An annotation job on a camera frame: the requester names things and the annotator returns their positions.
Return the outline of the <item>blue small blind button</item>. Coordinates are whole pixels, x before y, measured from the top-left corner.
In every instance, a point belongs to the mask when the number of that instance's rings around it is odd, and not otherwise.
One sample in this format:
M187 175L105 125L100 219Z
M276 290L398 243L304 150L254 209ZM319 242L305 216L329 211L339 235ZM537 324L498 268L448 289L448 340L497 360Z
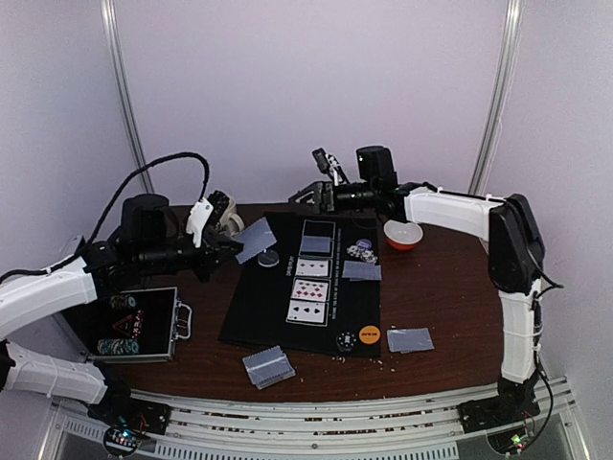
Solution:
M370 240L367 239L359 239L356 243L356 246L362 248L362 249L366 249L366 250L370 250L373 248L373 243Z

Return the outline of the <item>four of diamonds card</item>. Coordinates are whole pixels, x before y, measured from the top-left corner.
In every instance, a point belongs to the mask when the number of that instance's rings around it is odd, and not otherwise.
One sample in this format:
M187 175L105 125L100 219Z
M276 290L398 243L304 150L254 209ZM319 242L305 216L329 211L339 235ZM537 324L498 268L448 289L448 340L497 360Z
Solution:
M296 263L296 275L305 277L328 278L330 260L299 258Z

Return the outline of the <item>white poker chip stack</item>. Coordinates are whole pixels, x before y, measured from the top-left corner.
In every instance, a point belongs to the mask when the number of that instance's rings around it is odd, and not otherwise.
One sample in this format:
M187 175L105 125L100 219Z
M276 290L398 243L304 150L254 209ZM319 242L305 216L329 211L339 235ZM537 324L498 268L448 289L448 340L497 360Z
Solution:
M357 244L350 245L347 248L347 254L357 259L359 262L366 264L375 265L378 260L378 257L371 248L364 248Z

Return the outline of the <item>grey playing card deck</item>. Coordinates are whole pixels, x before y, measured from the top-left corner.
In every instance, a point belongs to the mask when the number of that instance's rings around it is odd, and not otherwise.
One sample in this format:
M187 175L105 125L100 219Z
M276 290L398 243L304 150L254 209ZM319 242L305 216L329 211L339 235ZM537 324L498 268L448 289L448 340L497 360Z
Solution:
M251 383L259 390L296 375L287 355L275 346L242 359Z

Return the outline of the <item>orange big blind button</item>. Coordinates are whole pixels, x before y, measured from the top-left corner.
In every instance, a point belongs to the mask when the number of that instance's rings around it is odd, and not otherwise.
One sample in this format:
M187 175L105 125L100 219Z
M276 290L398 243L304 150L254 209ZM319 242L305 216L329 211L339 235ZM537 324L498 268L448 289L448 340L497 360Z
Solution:
M381 331L377 326L368 325L359 331L358 338L365 345L375 345L381 338Z

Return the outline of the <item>dark green chip stack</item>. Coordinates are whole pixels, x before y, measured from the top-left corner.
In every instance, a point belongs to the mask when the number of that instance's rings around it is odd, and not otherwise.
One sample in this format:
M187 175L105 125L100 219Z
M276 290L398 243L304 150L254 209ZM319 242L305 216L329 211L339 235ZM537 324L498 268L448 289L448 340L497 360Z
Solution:
M340 333L335 338L335 344L340 353L350 353L357 343L357 335L351 331Z

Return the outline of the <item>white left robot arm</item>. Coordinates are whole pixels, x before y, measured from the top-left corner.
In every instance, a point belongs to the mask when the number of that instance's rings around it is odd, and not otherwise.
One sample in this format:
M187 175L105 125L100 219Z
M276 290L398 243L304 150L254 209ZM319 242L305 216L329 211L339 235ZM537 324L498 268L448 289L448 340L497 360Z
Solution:
M201 282L237 255L242 245L217 232L230 204L221 191L200 198L186 224L178 223L169 200L143 194L123 204L121 223L106 241L83 243L70 258L35 275L1 286L1 387L85 403L118 426L138 415L130 388L111 371L33 352L9 341L22 327L72 307L90 304L156 275L192 271ZM175 224L170 235L167 224Z

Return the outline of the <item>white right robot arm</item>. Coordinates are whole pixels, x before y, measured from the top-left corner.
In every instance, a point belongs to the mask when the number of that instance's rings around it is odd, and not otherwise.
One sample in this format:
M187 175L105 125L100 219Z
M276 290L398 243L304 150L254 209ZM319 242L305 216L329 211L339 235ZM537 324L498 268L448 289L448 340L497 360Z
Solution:
M496 394L461 403L463 421L485 427L538 415L534 388L547 380L539 363L540 301L559 285L545 273L545 245L528 199L449 192L427 181L400 183L392 153L383 146L357 150L357 182L323 149L312 156L327 180L305 186L290 203L320 216L373 212L386 218L386 226L423 225L439 240L468 245L467 259L447 257L452 266L439 276L490 281L485 305L469 308L460 324L469 346L463 363L490 370L497 377Z

